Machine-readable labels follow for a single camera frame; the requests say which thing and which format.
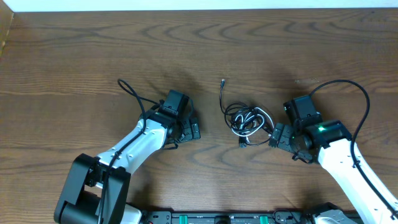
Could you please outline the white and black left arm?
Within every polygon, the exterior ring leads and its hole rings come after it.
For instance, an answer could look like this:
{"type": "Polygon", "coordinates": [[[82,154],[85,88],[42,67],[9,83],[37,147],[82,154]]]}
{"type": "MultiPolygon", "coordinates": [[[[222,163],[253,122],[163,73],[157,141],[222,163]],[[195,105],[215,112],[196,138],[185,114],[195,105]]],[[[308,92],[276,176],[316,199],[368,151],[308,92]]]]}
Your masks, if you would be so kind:
{"type": "Polygon", "coordinates": [[[200,138],[198,120],[175,118],[170,109],[149,110],[147,119],[111,149],[72,163],[54,211],[57,223],[139,223],[142,212],[128,205],[130,179],[155,151],[200,138]]]}

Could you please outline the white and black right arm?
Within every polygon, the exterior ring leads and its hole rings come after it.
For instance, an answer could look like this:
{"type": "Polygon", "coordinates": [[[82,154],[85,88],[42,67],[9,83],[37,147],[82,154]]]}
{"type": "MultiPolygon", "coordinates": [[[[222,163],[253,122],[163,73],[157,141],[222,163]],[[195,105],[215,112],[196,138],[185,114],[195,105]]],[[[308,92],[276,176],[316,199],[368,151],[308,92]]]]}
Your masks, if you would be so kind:
{"type": "Polygon", "coordinates": [[[324,121],[310,96],[284,103],[290,124],[276,124],[270,147],[292,159],[319,164],[338,183],[364,223],[397,223],[397,199],[361,155],[339,120],[324,121]]]}

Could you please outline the brown cardboard panel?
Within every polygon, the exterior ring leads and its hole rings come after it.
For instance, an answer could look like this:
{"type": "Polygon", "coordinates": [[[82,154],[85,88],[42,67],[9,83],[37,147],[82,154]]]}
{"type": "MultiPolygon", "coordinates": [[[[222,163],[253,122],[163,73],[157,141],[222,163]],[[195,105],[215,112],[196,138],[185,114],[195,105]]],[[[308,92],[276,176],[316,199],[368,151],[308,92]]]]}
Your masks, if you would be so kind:
{"type": "Polygon", "coordinates": [[[9,35],[9,30],[14,18],[14,12],[9,8],[9,6],[1,0],[0,3],[0,53],[2,54],[4,47],[6,45],[6,40],[9,35]]]}

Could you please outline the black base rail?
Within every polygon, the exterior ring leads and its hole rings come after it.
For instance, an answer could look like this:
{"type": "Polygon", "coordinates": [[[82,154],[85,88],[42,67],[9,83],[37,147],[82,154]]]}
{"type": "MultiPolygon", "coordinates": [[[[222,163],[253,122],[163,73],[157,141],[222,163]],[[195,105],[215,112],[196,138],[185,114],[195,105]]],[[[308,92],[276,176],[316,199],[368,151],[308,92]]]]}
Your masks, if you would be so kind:
{"type": "Polygon", "coordinates": [[[144,210],[139,224],[362,223],[356,212],[343,212],[328,202],[304,211],[278,208],[261,212],[187,212],[144,210]]]}

